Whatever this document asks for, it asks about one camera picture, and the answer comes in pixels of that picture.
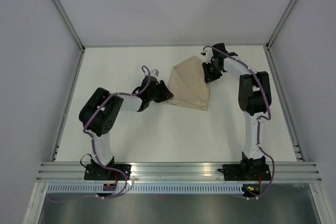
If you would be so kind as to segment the beige cloth napkin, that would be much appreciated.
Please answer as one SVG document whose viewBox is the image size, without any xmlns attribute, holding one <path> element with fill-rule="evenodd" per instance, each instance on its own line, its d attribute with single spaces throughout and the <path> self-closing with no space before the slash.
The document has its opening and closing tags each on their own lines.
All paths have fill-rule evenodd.
<svg viewBox="0 0 336 224">
<path fill-rule="evenodd" d="M 202 60 L 192 56 L 172 69 L 168 89 L 174 97 L 167 101 L 168 104 L 189 109 L 207 111 L 210 91 L 205 82 Z"/>
</svg>

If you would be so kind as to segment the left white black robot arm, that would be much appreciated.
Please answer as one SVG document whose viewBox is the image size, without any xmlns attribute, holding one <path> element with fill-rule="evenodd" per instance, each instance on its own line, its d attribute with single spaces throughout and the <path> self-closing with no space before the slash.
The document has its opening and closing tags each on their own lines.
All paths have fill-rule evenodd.
<svg viewBox="0 0 336 224">
<path fill-rule="evenodd" d="M 146 76 L 132 93 L 111 93 L 98 88 L 79 113 L 83 132 L 91 138 L 93 159 L 98 163 L 96 173 L 104 180 L 114 176 L 114 155 L 110 144 L 118 114 L 123 111 L 142 112 L 151 102 L 166 102 L 174 97 L 163 80 Z"/>
</svg>

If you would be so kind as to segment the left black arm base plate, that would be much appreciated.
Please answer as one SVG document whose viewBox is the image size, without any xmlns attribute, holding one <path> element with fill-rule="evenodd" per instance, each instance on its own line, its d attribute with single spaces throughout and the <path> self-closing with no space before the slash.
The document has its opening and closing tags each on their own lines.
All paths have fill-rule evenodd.
<svg viewBox="0 0 336 224">
<path fill-rule="evenodd" d="M 88 164 L 84 175 L 84 180 L 103 181 L 103 180 L 117 180 L 125 181 L 125 177 L 117 170 L 124 172 L 127 179 L 131 175 L 131 165 L 128 164 L 114 164 L 111 166 L 114 170 L 105 169 L 99 164 Z"/>
</svg>

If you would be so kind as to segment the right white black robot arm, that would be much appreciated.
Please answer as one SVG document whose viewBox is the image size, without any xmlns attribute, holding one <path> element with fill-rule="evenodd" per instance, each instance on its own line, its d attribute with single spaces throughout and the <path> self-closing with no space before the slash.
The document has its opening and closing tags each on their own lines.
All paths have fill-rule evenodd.
<svg viewBox="0 0 336 224">
<path fill-rule="evenodd" d="M 218 80 L 223 73 L 229 73 L 238 80 L 238 105 L 245 117 L 245 146 L 242 159 L 238 165 L 223 165 L 218 171 L 223 173 L 226 181 L 262 180 L 272 178 L 266 155 L 262 150 L 263 125 L 271 119 L 271 88 L 269 74 L 255 71 L 240 60 L 235 52 L 229 52 L 223 43 L 205 46 L 212 50 L 208 62 L 202 63 L 205 82 Z"/>
</svg>

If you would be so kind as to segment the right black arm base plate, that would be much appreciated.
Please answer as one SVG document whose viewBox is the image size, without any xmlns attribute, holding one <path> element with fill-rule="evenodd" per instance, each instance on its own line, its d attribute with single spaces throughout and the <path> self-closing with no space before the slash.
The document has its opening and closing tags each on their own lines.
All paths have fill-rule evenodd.
<svg viewBox="0 0 336 224">
<path fill-rule="evenodd" d="M 270 181 L 271 172 L 266 165 L 266 168 L 262 169 L 247 169 L 243 170 L 239 164 L 223 164 L 221 169 L 218 169 L 224 175 L 224 180 L 231 181 Z"/>
</svg>

